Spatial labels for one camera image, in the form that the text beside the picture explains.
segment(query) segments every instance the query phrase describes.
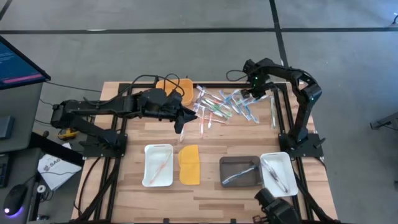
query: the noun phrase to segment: white paper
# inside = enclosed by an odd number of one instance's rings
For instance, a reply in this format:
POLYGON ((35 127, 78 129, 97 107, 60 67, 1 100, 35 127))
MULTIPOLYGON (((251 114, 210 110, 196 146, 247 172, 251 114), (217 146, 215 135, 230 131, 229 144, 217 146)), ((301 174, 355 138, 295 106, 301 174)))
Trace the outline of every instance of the white paper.
MULTIPOLYGON (((69 143, 65 143, 62 145, 65 148, 71 149, 69 143)), ((44 155, 43 158, 40 159, 39 165, 37 166, 37 171, 41 173, 44 181, 47 183, 48 187, 51 190, 57 190, 63 183, 65 183, 71 176, 73 176, 76 172, 81 170, 80 166, 76 166, 75 164, 71 164, 69 162, 65 162, 55 156, 50 156, 48 154, 44 155)))

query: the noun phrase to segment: gray floor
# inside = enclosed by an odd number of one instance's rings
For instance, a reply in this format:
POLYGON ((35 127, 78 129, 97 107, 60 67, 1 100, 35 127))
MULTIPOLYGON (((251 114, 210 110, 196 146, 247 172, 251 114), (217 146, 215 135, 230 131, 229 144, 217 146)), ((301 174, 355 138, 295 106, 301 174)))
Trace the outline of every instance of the gray floor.
MULTIPOLYGON (((282 28, 387 27, 398 12, 393 0, 276 4, 282 28)), ((260 0, 13 0, 0 21, 2 30, 172 27, 273 27, 273 21, 268 1, 260 0)), ((280 62, 274 33, 5 38, 45 69, 53 82, 97 90, 105 81, 131 81, 143 73, 174 72, 192 80, 218 81, 249 58, 280 62)), ((318 132, 327 138, 327 172, 340 220, 396 223, 397 133, 387 128, 372 131, 369 122, 398 111, 398 32, 288 33, 283 38, 289 65, 310 72, 323 88, 313 116, 318 132)), ((42 91, 42 99, 51 103, 83 96, 100 95, 51 85, 42 91)), ((48 121, 50 115, 51 107, 40 104, 37 119, 48 121)), ((61 187, 41 213, 49 214, 52 222, 67 221, 78 179, 61 187)))

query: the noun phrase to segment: computer mouse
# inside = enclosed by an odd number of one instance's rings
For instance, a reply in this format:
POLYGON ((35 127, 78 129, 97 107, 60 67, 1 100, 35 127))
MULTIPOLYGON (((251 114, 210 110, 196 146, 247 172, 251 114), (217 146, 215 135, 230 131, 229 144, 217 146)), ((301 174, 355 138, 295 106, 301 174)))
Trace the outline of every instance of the computer mouse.
POLYGON ((27 187, 24 184, 15 185, 4 200, 4 213, 14 215, 19 211, 24 203, 27 187))

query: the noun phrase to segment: keyboard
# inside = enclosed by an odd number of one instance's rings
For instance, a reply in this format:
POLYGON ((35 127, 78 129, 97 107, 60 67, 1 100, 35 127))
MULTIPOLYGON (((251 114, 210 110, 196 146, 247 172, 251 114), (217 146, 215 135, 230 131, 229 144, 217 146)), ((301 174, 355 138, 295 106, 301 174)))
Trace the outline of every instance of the keyboard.
POLYGON ((7 187, 7 181, 10 170, 8 154, 0 154, 0 189, 7 187))

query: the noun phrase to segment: computer monitor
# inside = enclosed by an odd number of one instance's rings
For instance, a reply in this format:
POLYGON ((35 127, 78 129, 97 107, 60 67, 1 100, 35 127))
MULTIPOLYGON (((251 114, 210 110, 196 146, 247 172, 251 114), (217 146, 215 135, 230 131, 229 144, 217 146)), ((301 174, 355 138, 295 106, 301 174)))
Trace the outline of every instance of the computer monitor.
POLYGON ((0 36, 0 90, 50 79, 45 71, 0 36))

